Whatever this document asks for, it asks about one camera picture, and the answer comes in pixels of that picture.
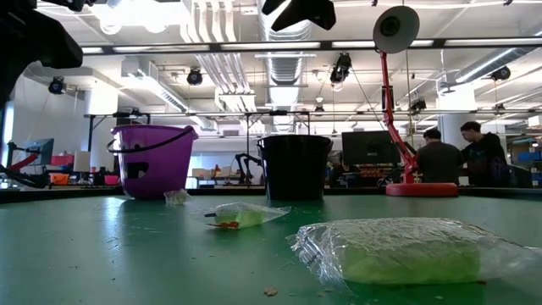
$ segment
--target purple bucket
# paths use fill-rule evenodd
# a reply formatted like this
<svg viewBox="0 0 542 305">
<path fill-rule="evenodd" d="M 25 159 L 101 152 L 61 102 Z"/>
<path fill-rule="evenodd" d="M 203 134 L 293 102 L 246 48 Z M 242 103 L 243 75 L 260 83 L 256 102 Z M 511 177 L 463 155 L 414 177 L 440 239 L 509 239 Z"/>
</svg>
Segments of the purple bucket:
<svg viewBox="0 0 542 305">
<path fill-rule="evenodd" d="M 123 153 L 160 144 L 190 129 L 191 132 L 160 147 L 143 152 Z M 122 125 L 111 130 L 120 141 L 120 179 L 126 195 L 136 199 L 163 197 L 166 191 L 184 189 L 192 143 L 197 133 L 185 129 L 159 125 Z"/>
</svg>

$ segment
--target green table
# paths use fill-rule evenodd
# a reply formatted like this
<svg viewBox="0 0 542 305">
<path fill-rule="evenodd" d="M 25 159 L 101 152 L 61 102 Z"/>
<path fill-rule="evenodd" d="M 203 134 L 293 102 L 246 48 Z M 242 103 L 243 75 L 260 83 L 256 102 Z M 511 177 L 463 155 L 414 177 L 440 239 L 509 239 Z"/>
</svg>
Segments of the green table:
<svg viewBox="0 0 542 305">
<path fill-rule="evenodd" d="M 122 197 L 0 206 L 0 304 L 542 304 L 542 272 L 487 285 L 353 286 L 324 292 L 285 237 L 337 219 L 448 217 L 542 247 L 542 202 L 330 196 L 244 230 L 216 230 L 191 212 L 265 197 L 194 197 L 184 207 Z M 266 287 L 279 294 L 266 297 Z"/>
</svg>

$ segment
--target man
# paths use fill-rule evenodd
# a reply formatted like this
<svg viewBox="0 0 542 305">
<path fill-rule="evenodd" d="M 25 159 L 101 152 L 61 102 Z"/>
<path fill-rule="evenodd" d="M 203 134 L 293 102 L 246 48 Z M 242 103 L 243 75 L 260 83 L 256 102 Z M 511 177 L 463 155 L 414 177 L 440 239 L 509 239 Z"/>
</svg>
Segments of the man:
<svg viewBox="0 0 542 305">
<path fill-rule="evenodd" d="M 332 168 L 329 173 L 329 185 L 331 187 L 340 186 L 339 178 L 345 173 L 359 173 L 359 168 L 354 165 L 346 165 L 342 152 L 339 152 L 339 165 Z"/>
<path fill-rule="evenodd" d="M 462 151 L 467 160 L 469 184 L 507 187 L 510 172 L 501 139 L 492 133 L 481 133 L 481 127 L 477 122 L 467 122 L 461 127 L 463 138 L 471 143 Z"/>
<path fill-rule="evenodd" d="M 463 156 L 455 146 L 440 141 L 440 131 L 427 130 L 423 133 L 426 145 L 418 149 L 418 169 L 423 173 L 424 183 L 459 184 L 459 170 Z"/>
</svg>

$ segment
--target small plastic bag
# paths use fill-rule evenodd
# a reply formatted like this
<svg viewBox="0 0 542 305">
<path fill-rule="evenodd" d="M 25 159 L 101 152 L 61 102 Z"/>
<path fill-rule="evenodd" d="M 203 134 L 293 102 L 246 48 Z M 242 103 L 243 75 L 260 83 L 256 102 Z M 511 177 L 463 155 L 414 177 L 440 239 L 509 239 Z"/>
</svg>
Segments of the small plastic bag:
<svg viewBox="0 0 542 305">
<path fill-rule="evenodd" d="M 540 266 L 542 255 L 454 219 L 351 219 L 288 237 L 327 285 L 419 285 L 489 280 Z"/>
<path fill-rule="evenodd" d="M 192 199 L 185 190 L 166 191 L 163 195 L 166 197 L 166 206 L 185 204 Z"/>
<path fill-rule="evenodd" d="M 207 225 L 237 230 L 263 224 L 284 216 L 290 211 L 291 207 L 268 208 L 256 204 L 234 202 L 196 212 L 194 215 Z"/>
</svg>

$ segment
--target black bucket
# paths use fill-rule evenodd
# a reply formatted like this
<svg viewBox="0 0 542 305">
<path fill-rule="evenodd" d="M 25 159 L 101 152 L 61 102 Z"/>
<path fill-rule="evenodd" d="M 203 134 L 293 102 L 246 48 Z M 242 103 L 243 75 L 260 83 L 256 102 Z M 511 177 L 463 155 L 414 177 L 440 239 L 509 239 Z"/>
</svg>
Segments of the black bucket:
<svg viewBox="0 0 542 305">
<path fill-rule="evenodd" d="M 269 136 L 257 142 L 271 200 L 318 200 L 333 142 L 323 136 Z"/>
</svg>

